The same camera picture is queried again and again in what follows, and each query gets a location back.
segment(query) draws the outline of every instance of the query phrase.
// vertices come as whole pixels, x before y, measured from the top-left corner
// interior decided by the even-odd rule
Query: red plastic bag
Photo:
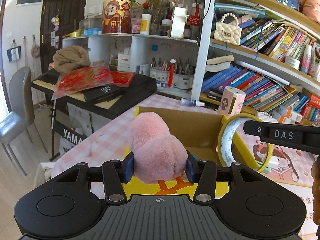
[[[135,72],[111,71],[113,83],[118,87],[128,87],[135,75]]]
[[[83,67],[59,76],[56,84],[57,90],[52,100],[67,96],[82,90],[113,84],[111,72],[108,67]]]

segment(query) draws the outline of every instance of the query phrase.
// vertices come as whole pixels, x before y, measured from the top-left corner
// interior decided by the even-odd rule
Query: black handle
[[[320,155],[320,127],[246,121],[243,130],[262,142]]]

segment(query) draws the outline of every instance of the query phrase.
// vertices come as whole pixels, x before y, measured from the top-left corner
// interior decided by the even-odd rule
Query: yellow box
[[[177,137],[184,147],[197,159],[211,160],[221,166],[216,149],[219,132],[227,122],[225,116],[140,106],[136,109],[135,117],[143,112],[154,112],[161,116],[168,125],[170,133]],[[242,116],[257,120],[252,115],[242,114]],[[235,145],[232,151],[234,159],[253,169],[257,169],[259,167],[257,162],[237,132],[233,136],[233,143]],[[130,150],[127,146],[125,156],[129,153]],[[176,185],[176,181],[167,181],[166,185],[168,188],[173,187]],[[178,190],[177,194],[189,194],[192,199],[196,187],[197,183],[191,187]],[[128,198],[131,194],[154,195],[160,190],[158,184],[144,184],[135,176],[132,177],[130,183],[123,184],[123,188]],[[222,197],[228,191],[228,182],[217,182],[216,197]]]

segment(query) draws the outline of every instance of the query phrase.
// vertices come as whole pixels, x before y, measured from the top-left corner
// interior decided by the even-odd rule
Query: brown cloth
[[[60,73],[68,73],[80,66],[90,66],[88,52],[80,46],[60,49],[53,56],[54,68]]]

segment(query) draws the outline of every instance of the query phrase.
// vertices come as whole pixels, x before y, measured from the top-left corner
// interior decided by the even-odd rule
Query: floor
[[[44,151],[39,136],[33,125],[28,128],[33,143],[26,132],[19,135],[10,145],[27,173],[24,176],[12,163],[0,145],[0,240],[18,240],[21,237],[19,228],[13,217],[15,203],[33,189],[36,169],[39,162],[49,161],[51,154],[50,108],[35,111],[35,124],[42,140],[49,150]],[[69,117],[58,111],[57,120],[70,125]],[[55,135],[55,149],[59,150],[60,136]]]

